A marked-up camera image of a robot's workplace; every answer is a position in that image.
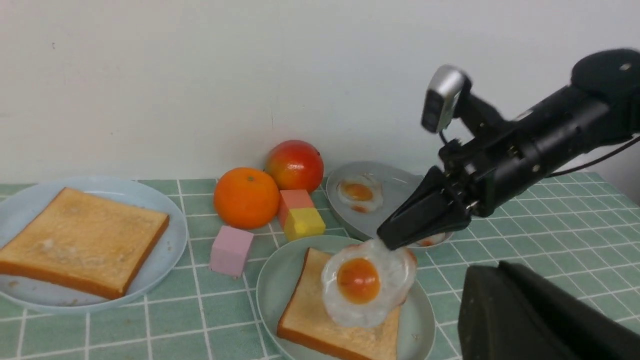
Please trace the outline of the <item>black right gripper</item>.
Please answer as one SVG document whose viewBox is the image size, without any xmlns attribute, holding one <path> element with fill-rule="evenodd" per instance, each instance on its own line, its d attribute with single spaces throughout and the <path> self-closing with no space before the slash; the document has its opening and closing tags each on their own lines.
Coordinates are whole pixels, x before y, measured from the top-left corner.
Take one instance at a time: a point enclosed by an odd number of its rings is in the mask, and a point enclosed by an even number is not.
<svg viewBox="0 0 640 360">
<path fill-rule="evenodd" d="M 415 191 L 377 228 L 389 251 L 487 218 L 546 175 L 546 130 L 491 130 L 463 144 L 446 140 Z"/>
</svg>

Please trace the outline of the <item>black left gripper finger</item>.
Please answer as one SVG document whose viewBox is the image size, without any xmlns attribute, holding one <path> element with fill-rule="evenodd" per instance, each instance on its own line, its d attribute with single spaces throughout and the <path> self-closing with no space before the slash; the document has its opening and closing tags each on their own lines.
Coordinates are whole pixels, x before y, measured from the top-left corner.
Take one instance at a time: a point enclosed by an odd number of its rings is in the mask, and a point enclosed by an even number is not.
<svg viewBox="0 0 640 360">
<path fill-rule="evenodd" d="M 532 269 L 471 265 L 457 324 L 464 360 L 637 360 L 638 333 Z"/>
</svg>

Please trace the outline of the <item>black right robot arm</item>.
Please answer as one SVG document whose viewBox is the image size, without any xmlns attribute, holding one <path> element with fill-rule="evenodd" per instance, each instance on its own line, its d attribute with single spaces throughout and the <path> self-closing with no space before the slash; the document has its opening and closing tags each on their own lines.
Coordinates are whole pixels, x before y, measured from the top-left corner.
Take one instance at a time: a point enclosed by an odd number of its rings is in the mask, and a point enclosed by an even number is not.
<svg viewBox="0 0 640 360">
<path fill-rule="evenodd" d="M 422 126 L 441 133 L 460 119 L 471 141 L 445 140 L 416 190 L 376 231 L 390 250 L 464 230 L 592 150 L 639 139 L 639 51 L 613 48 L 574 64 L 570 82 L 506 120 L 475 96 L 470 77 L 444 64 L 427 87 Z"/>
</svg>

